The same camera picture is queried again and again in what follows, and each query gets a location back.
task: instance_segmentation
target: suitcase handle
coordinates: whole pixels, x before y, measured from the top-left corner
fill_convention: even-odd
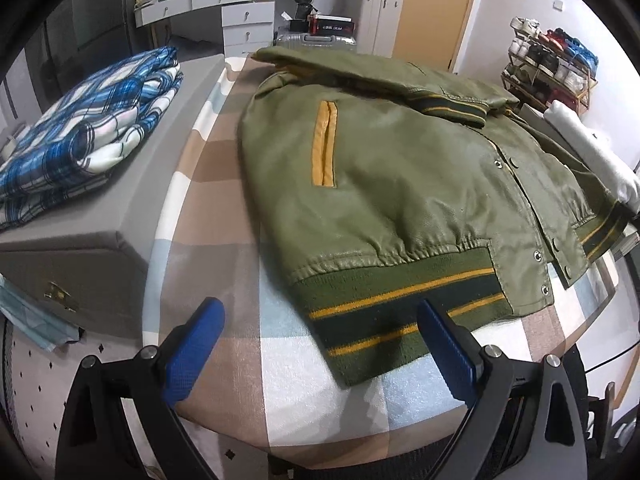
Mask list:
[[[304,41],[309,43],[331,43],[334,40],[334,36],[312,36],[311,34],[305,34]]]

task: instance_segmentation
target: blue gripper pad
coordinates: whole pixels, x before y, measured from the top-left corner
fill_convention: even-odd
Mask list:
[[[222,302],[214,298],[205,301],[206,304],[196,312],[198,319],[190,320],[190,329],[164,368],[162,397],[172,408],[191,393],[225,327],[225,307]]]
[[[476,370],[431,304],[418,304],[418,330],[427,343],[451,395],[470,408],[476,402]]]

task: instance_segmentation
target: blue plaid fabric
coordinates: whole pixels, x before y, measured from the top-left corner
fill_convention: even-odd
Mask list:
[[[174,47],[124,59],[55,103],[0,167],[0,230],[102,186],[158,124],[180,88]]]

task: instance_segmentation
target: wooden door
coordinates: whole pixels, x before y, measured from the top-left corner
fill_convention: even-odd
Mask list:
[[[448,70],[470,0],[404,0],[394,57]]]

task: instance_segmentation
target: white suitcase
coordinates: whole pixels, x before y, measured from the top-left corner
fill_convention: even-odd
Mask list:
[[[391,57],[402,11],[402,0],[345,0],[343,14],[355,24],[360,54]]]

